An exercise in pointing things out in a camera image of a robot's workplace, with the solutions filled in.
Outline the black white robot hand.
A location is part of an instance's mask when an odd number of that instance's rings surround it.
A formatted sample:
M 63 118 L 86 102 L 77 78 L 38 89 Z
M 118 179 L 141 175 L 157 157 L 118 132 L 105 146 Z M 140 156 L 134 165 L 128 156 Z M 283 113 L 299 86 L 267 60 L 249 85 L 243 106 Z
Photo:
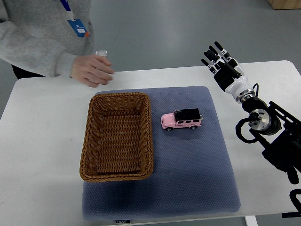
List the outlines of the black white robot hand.
M 211 45 L 209 51 L 205 51 L 205 57 L 210 61 L 201 59 L 201 62 L 214 75 L 219 87 L 227 94 L 231 94 L 237 103 L 243 103 L 249 98 L 255 97 L 254 89 L 247 83 L 248 77 L 237 60 L 232 58 L 228 51 L 217 41 L 214 42 L 223 57 Z

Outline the grey sweater forearm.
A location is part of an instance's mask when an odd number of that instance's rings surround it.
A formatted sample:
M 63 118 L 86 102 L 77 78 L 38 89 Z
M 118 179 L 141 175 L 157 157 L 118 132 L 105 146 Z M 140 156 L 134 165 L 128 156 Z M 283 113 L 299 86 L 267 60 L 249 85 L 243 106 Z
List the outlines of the grey sweater forearm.
M 2 60 L 46 77 L 70 76 L 77 56 L 91 55 L 94 31 L 91 1 L 70 0 L 89 37 L 79 37 L 59 0 L 2 0 L 0 2 L 0 57 Z

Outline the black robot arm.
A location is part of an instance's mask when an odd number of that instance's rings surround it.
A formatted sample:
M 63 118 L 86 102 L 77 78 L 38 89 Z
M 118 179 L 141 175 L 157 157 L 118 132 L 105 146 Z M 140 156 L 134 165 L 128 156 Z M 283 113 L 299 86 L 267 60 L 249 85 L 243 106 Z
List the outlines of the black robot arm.
M 236 125 L 236 136 L 248 144 L 261 144 L 263 157 L 285 172 L 291 184 L 299 184 L 301 121 L 280 104 L 301 112 L 301 78 L 279 61 L 263 62 L 260 68 L 252 63 L 245 68 L 218 42 L 214 44 L 201 61 L 221 90 L 232 95 L 248 113 Z

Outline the person's bare hand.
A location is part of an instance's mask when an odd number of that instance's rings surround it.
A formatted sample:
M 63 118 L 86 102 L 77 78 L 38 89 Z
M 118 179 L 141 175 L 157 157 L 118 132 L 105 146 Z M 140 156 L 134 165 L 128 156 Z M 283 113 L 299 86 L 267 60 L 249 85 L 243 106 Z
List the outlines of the person's bare hand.
M 89 87 L 107 85 L 113 80 L 114 70 L 104 56 L 78 56 L 72 65 L 70 77 Z

